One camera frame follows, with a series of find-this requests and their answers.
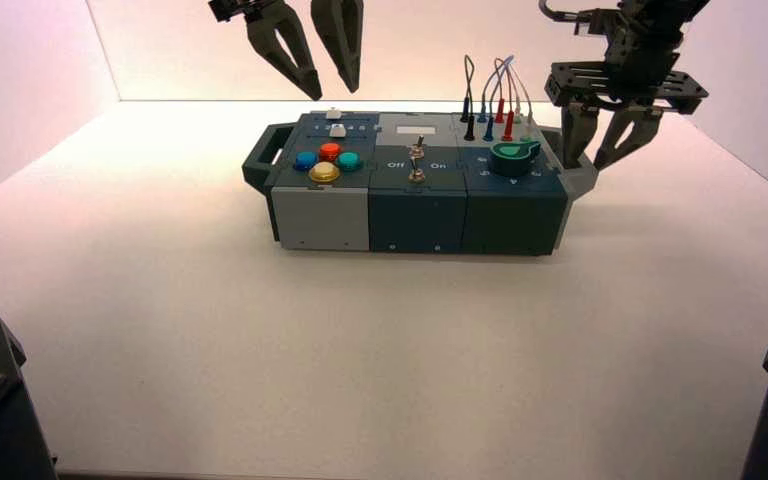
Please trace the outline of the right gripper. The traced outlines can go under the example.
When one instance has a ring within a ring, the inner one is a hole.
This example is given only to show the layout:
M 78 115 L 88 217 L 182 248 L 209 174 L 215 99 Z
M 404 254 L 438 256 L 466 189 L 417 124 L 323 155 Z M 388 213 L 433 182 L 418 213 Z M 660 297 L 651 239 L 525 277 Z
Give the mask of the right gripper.
M 599 108 L 615 112 L 594 161 L 603 170 L 650 143 L 658 132 L 662 109 L 630 105 L 664 101 L 670 111 L 692 114 L 708 97 L 693 77 L 674 69 L 684 40 L 682 28 L 702 10 L 701 6 L 617 6 L 578 12 L 544 8 L 550 20 L 573 24 L 576 35 L 584 32 L 607 41 L 602 60 L 555 62 L 550 67 L 545 91 L 553 105 L 562 107 L 561 161 L 566 169 L 581 167 L 579 159 L 597 130 Z

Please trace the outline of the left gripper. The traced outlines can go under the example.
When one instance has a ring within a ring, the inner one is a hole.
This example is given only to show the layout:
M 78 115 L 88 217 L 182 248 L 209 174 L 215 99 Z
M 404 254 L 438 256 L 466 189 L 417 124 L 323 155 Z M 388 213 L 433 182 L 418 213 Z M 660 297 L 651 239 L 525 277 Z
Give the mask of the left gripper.
M 217 22 L 242 15 L 254 51 L 312 100 L 322 96 L 302 23 L 284 1 L 209 0 Z M 364 2 L 313 0 L 317 34 L 350 93 L 360 84 Z

